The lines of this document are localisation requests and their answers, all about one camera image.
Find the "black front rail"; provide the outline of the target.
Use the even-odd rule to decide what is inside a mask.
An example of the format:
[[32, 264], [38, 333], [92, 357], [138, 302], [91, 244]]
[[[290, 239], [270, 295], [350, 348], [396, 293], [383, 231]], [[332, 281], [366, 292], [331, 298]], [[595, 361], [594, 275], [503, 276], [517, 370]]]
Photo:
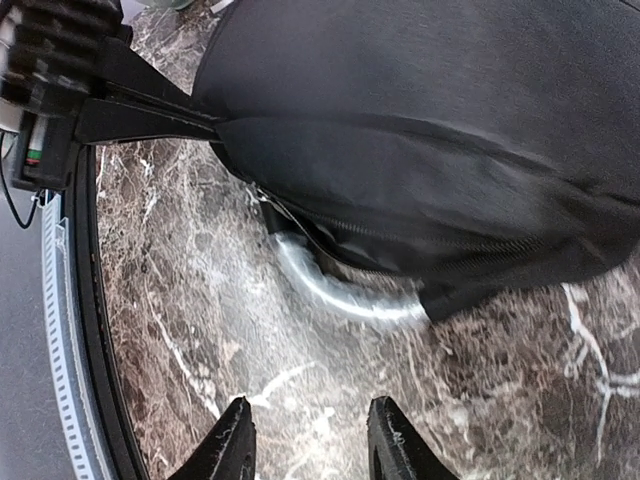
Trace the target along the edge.
[[109, 328], [97, 221], [96, 149], [80, 149], [67, 212], [73, 223], [76, 284], [91, 391], [117, 479], [146, 479], [148, 472], [122, 393]]

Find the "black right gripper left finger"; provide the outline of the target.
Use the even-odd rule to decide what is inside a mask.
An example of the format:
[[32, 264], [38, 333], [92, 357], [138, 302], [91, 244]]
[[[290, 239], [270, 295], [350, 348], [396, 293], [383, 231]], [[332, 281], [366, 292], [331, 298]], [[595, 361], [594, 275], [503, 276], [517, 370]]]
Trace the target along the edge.
[[235, 398], [170, 480], [253, 480], [256, 428], [251, 405]]

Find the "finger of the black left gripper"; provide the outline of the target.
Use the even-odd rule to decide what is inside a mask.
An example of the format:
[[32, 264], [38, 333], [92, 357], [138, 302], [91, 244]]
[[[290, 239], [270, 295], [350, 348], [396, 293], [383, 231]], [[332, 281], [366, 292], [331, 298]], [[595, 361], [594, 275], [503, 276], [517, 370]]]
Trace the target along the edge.
[[220, 120], [207, 114], [190, 95], [118, 38], [102, 39], [97, 77], [105, 83], [109, 96], [134, 106], [150, 107], [163, 116], [174, 115], [198, 123]]
[[216, 117], [173, 107], [90, 98], [80, 111], [74, 137], [87, 145], [163, 138], [219, 142], [218, 122]]

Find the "black student bag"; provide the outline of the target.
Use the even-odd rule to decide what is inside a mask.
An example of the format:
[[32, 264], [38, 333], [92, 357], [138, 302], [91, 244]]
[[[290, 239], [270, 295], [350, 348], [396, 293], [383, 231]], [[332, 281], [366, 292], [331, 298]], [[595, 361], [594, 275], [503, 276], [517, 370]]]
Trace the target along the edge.
[[432, 321], [638, 247], [635, 4], [237, 1], [193, 94], [233, 175]]

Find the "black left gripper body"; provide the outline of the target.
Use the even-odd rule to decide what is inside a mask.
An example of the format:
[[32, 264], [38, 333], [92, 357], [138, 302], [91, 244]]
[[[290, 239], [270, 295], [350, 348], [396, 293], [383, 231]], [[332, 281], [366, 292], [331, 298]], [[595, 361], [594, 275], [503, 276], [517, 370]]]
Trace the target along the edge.
[[112, 82], [132, 30], [118, 1], [1, 4], [1, 129], [13, 187], [63, 190], [81, 148], [132, 141]]

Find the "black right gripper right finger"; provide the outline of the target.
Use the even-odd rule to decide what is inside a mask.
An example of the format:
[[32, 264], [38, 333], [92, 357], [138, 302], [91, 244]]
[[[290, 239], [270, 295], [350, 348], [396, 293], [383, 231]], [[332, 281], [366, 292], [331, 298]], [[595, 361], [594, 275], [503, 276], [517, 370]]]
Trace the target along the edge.
[[370, 479], [458, 480], [390, 396], [371, 401], [367, 437]]

